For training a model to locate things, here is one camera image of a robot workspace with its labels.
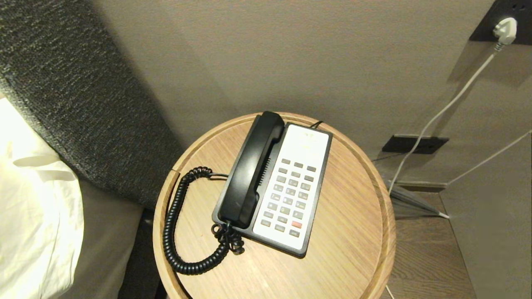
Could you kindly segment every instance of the wooden side table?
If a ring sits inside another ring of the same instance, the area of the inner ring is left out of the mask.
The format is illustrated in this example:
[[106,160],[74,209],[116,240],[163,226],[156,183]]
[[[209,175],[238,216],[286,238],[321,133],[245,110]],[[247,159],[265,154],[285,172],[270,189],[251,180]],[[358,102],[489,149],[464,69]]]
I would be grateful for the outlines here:
[[[285,122],[309,126],[302,115],[278,112]],[[231,252],[202,275],[176,274],[164,257],[165,211],[182,173],[197,166],[229,173],[257,114],[227,121],[198,139],[177,161],[155,209],[153,248],[170,298],[378,298],[392,270],[395,220],[379,173],[362,150],[342,133],[334,135],[307,255],[297,259],[244,238],[245,253]],[[190,185],[176,228],[177,252],[196,262],[218,241],[210,232],[211,213],[224,181],[200,179]]]

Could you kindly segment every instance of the gray upholstered headboard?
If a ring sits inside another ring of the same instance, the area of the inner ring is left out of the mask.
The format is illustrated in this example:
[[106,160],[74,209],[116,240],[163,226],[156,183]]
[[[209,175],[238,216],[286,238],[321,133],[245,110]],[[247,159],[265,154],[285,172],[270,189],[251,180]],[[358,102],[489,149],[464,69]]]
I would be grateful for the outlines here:
[[182,150],[86,0],[4,1],[0,89],[75,172],[153,208]]

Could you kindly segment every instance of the beige wall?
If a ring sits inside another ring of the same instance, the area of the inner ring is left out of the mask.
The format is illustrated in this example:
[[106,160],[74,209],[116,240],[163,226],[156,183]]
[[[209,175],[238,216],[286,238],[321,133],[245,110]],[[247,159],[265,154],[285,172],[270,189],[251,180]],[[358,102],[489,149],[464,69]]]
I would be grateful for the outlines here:
[[[493,0],[93,1],[185,145],[273,110],[323,120],[384,156],[390,136],[418,134],[494,46],[468,42]],[[447,182],[529,130],[531,72],[532,47],[505,49],[433,129],[451,140],[411,157],[400,180]],[[389,176],[399,161],[377,167]]]
[[530,135],[441,193],[477,298],[532,293]]

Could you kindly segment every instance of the black coiled cord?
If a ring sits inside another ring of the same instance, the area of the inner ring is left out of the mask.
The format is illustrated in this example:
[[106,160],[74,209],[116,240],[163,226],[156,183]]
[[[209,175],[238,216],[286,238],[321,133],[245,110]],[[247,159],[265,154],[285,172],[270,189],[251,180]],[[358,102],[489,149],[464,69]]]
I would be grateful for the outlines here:
[[218,239],[220,245],[218,245],[218,248],[208,258],[200,262],[187,263],[177,254],[174,234],[176,232],[177,218],[183,207],[183,201],[187,194],[188,185],[198,178],[211,179],[213,176],[227,177],[227,175],[213,173],[212,170],[207,167],[196,167],[190,170],[181,178],[177,187],[176,196],[167,212],[163,229],[163,248],[164,255],[175,272],[185,275],[202,274],[218,266],[218,264],[220,264],[220,262],[226,257],[229,250],[235,254],[241,254],[244,252],[244,248],[242,247],[244,246],[244,241],[242,241],[242,237],[229,223],[227,223],[224,225],[214,224],[211,227],[211,232],[214,234],[214,237]]

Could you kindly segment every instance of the telephone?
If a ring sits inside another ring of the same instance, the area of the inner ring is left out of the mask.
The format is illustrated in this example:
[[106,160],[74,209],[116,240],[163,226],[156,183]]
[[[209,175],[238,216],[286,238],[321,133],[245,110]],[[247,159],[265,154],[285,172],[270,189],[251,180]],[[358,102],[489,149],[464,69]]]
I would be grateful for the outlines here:
[[[329,132],[290,122],[285,126],[280,115],[265,111],[255,118],[228,175],[198,167],[183,176],[163,229],[165,255],[174,271],[209,271],[229,250],[243,252],[241,236],[305,257],[331,140]],[[197,178],[215,176],[227,177],[212,212],[211,231],[220,245],[201,262],[184,262],[173,235],[186,190]]]

